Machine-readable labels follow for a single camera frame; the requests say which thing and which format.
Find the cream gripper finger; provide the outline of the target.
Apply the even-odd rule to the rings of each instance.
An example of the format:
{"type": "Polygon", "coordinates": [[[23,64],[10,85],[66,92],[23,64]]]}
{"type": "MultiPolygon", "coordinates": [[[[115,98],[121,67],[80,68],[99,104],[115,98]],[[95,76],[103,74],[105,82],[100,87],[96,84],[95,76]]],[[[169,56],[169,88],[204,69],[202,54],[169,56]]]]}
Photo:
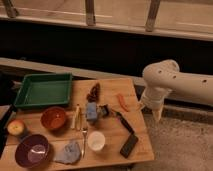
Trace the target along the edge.
{"type": "Polygon", "coordinates": [[[162,110],[161,109],[159,109],[159,110],[153,110],[152,114],[153,114],[154,120],[156,122],[159,122],[160,119],[161,119],[161,116],[162,116],[162,110]]]}

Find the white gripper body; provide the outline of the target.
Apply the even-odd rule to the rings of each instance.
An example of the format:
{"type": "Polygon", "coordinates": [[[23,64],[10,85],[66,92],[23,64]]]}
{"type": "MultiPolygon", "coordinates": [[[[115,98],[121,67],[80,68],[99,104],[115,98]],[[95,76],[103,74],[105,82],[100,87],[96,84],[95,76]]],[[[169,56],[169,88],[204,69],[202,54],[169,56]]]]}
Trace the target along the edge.
{"type": "Polygon", "coordinates": [[[160,110],[165,98],[171,93],[170,89],[160,87],[146,87],[141,95],[139,104],[141,108],[160,110]]]}

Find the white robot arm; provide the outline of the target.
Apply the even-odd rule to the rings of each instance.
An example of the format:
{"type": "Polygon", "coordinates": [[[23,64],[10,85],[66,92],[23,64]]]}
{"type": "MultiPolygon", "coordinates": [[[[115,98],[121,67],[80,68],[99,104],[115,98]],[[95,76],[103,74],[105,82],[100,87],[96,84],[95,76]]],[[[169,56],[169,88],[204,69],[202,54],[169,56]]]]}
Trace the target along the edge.
{"type": "Polygon", "coordinates": [[[146,86],[141,94],[139,109],[149,108],[156,122],[160,121],[164,100],[171,92],[213,107],[213,76],[181,72],[175,60],[147,65],[143,70],[143,79],[146,86]]]}

